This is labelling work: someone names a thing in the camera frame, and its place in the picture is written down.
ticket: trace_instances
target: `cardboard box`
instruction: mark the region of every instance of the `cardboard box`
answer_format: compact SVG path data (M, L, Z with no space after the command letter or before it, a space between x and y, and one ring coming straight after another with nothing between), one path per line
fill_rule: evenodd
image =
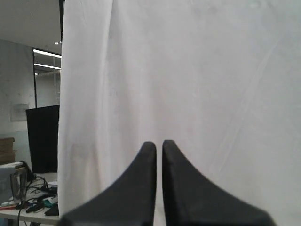
M0 153L0 165L15 162L16 154L14 151L10 153Z
M0 139L0 153L13 152L14 141L15 139L13 137Z

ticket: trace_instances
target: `white fabric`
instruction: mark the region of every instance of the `white fabric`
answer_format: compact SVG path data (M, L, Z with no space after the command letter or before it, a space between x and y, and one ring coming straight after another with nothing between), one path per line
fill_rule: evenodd
M60 214L107 188L143 141L228 192L301 224L301 2L67 0Z

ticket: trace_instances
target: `desk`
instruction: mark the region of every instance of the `desk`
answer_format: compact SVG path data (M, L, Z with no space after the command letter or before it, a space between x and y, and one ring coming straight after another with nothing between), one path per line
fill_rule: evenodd
M39 176L44 177L47 182L54 181L57 179L56 173L39 174ZM26 199L30 199L36 196L39 196L39 194L27 193ZM23 209L20 214L20 221L29 221L29 222L36 222L41 224L56 225L57 222L59 221L59 216L46 216L45 211L47 210L48 208L44 208L43 210L38 211L36 213L26 213L26 209ZM18 213L19 210L0 210L0 218L17 220Z

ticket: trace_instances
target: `fluorescent light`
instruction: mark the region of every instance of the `fluorescent light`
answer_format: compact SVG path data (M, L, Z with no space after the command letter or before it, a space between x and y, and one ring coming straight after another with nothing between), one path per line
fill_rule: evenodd
M37 64L37 63L35 63L34 65L40 66L40 67L48 67L48 68L53 68L53 69L61 70L60 67L54 67L54 66L49 66L49 65L41 65L41 64Z
M44 52L44 51L37 50L37 49L34 49L33 52L38 53L38 54L42 54L42 55L46 55L46 56L50 56L50 57L55 57L55 58L62 59L62 56L58 55L58 54L48 53L48 52Z

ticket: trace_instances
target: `ceiling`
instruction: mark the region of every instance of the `ceiling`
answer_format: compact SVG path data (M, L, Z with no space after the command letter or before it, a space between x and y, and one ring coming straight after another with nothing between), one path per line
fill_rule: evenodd
M61 54L59 0L0 0L0 39Z

